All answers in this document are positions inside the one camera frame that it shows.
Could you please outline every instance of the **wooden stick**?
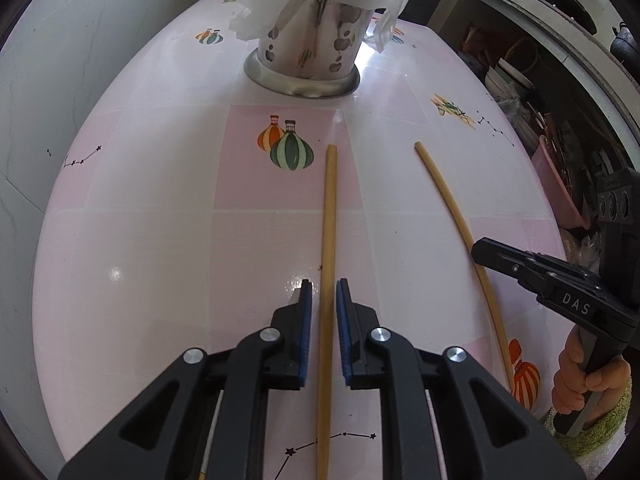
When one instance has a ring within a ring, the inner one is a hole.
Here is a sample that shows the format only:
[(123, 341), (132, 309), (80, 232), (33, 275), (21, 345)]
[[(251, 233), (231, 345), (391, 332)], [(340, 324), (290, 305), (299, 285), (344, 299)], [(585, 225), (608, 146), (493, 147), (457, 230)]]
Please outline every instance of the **wooden stick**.
[(322, 222), (322, 267), (320, 272), (320, 351), (318, 365), (318, 478), (329, 475), (331, 437), (331, 393), (334, 349), (335, 210), (337, 191), (336, 146), (326, 148), (324, 174), (324, 220)]
[[(438, 190), (440, 190), (440, 194), (442, 195), (444, 201), (447, 203), (447, 207), (449, 207), (451, 216), (453, 216), (453, 219), (458, 226), (458, 231), (460, 231), (460, 235), (465, 241), (466, 248), (468, 249), (469, 254), (471, 254), (471, 247), (473, 247), (474, 239), (471, 237), (469, 227), (466, 225), (465, 218), (462, 216), (462, 212), (460, 211), (458, 204), (456, 204), (456, 201), (454, 200), (453, 195), (451, 194), (449, 187), (447, 186), (447, 183), (444, 181), (444, 178), (440, 174), (440, 171), (436, 167), (433, 159), (430, 157), (429, 153), (421, 142), (415, 143), (415, 150), (420, 155), (420, 158), (424, 162), (424, 165), (427, 167), (427, 170), (429, 170), (429, 173), (431, 173), (431, 177), (436, 183), (436, 186), (438, 186)], [(478, 274), (478, 280), (480, 280), (480, 286), (482, 287), (482, 291), (484, 292), (486, 303), (489, 306), (491, 320), (494, 323), (495, 335), (498, 338), (498, 345), (500, 346), (500, 353), (502, 354), (504, 373), (507, 376), (509, 388), (511, 389), (511, 391), (513, 391), (514, 382), (513, 369), (511, 368), (511, 356), (509, 355), (507, 334), (504, 331), (504, 323), (502, 322), (502, 316), (498, 307), (498, 301), (495, 298), (494, 289), (491, 286), (489, 277), (486, 274), (486, 269), (483, 266), (476, 265), (475, 263), (474, 267), (476, 268), (476, 273)]]

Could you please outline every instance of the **child's hand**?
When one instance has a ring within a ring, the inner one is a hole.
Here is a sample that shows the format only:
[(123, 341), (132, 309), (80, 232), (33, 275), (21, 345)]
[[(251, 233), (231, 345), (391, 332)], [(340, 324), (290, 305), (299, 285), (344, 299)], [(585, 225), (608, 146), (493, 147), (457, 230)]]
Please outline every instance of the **child's hand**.
[(622, 356), (618, 356), (600, 370), (587, 376), (578, 368), (578, 364), (583, 359), (584, 350), (580, 344), (578, 327), (575, 326), (566, 339), (564, 350), (558, 357), (560, 369), (554, 376), (551, 400), (558, 413), (568, 415), (574, 410), (583, 409), (582, 394), (587, 390), (604, 392), (585, 424), (587, 428), (616, 407), (631, 377), (631, 367)]

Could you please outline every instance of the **red striped balloon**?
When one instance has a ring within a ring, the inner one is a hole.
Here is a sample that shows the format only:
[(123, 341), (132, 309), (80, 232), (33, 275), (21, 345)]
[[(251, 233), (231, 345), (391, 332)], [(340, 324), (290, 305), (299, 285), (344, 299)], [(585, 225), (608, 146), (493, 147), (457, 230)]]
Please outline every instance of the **red striped balloon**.
[(522, 360), (522, 348), (517, 339), (509, 343), (511, 365), (513, 365), (514, 387), (511, 395), (527, 410), (533, 407), (540, 392), (540, 372), (532, 363)]
[(271, 124), (258, 136), (258, 146), (265, 152), (271, 151), (271, 147), (284, 136), (284, 130), (278, 124), (279, 116), (271, 116)]

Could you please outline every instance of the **fuzzy green cuff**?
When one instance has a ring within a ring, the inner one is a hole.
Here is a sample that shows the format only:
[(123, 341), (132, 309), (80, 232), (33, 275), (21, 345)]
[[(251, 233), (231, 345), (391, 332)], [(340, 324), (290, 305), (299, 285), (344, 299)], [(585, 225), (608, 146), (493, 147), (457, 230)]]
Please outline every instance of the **fuzzy green cuff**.
[(590, 453), (594, 449), (602, 446), (611, 436), (618, 430), (620, 424), (625, 420), (626, 414), (629, 411), (629, 404), (631, 403), (631, 379), (626, 386), (625, 393), (622, 395), (620, 402), (613, 408), (607, 415), (603, 416), (596, 424), (591, 426), (588, 430), (580, 432), (578, 436), (570, 437), (556, 434), (554, 429), (553, 420), (556, 415), (556, 410), (551, 408), (549, 416), (546, 418), (545, 428), (551, 432), (551, 434), (558, 440), (560, 446), (573, 457), (578, 458), (580, 456)]

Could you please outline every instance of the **hot air balloon print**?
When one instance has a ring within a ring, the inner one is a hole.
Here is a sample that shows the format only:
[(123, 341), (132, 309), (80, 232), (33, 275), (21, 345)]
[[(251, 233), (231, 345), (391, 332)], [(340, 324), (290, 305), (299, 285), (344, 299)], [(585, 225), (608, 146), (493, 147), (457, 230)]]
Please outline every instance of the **hot air balloon print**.
[(296, 135), (296, 121), (284, 121), (287, 131), (271, 147), (271, 161), (283, 170), (304, 170), (314, 161), (314, 152)]
[(201, 32), (196, 36), (196, 40), (198, 40), (202, 44), (216, 44), (220, 43), (220, 41), (224, 40), (222, 36), (220, 36), (220, 29), (217, 28), (215, 30), (211, 30), (208, 28), (204, 32)]
[(517, 339), (509, 343), (515, 386), (511, 395), (527, 410), (531, 410), (540, 391), (540, 373), (535, 365), (522, 360), (522, 348)]
[(277, 115), (271, 116), (271, 124), (258, 136), (258, 146), (265, 152), (271, 151), (271, 147), (284, 136), (284, 130), (278, 124)]

